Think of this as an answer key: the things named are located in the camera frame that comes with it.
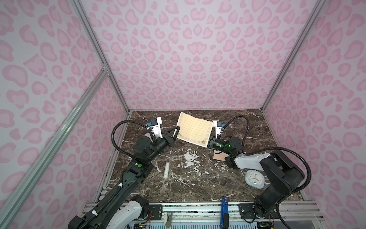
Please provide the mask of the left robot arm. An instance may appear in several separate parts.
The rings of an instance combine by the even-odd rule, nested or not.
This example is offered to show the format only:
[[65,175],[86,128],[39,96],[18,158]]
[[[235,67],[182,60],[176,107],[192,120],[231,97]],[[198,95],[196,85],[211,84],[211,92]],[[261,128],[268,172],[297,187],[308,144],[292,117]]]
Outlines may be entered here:
[[120,175],[119,183],[83,217],[75,216],[69,229],[106,229],[113,216],[127,198],[145,181],[153,169],[152,160],[167,146],[173,147],[180,127],[174,127],[155,141],[142,136],[136,141],[134,154],[127,169]]

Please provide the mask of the beige lined letter paper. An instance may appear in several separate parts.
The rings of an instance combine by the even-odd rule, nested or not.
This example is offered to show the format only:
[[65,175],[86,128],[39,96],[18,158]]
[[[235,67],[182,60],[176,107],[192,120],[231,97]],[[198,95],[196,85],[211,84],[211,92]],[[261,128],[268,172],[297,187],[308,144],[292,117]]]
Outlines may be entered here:
[[213,128],[213,121],[195,118],[181,112],[177,126],[180,127],[178,139],[204,148],[207,147]]

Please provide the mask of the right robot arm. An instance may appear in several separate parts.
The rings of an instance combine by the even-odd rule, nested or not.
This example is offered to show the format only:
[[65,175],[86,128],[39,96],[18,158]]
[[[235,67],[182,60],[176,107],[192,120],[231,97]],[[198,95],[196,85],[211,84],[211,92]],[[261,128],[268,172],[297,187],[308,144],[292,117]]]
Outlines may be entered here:
[[270,215],[288,196],[306,188],[311,181],[311,168],[298,153],[282,147],[263,148],[244,153],[242,142],[237,137],[227,141],[211,136],[207,147],[226,154],[229,168],[245,169],[246,182],[261,187],[263,181],[256,176],[266,174],[270,185],[254,200],[252,214],[257,218]]

